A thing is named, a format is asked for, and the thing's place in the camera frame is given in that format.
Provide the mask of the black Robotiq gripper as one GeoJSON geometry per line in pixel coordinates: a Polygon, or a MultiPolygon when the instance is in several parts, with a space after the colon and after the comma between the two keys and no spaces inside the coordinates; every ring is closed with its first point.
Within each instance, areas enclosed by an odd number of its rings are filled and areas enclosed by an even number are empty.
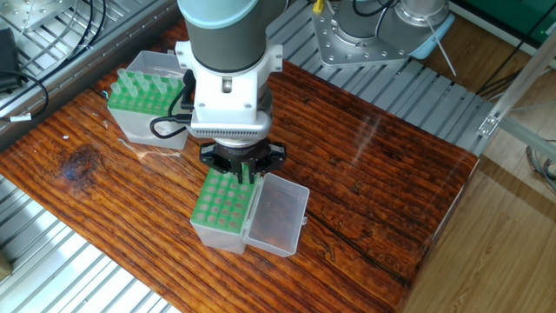
{"type": "Polygon", "coordinates": [[[253,185],[259,173],[277,170],[287,159],[286,145],[262,139],[243,147],[204,143],[200,149],[202,163],[221,173],[233,173],[239,184],[253,185]]]}

